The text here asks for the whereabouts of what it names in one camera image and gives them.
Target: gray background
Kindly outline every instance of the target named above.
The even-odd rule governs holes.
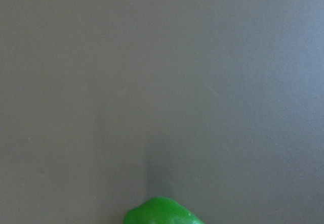
[[[0,0],[0,223],[324,222],[324,0]]]

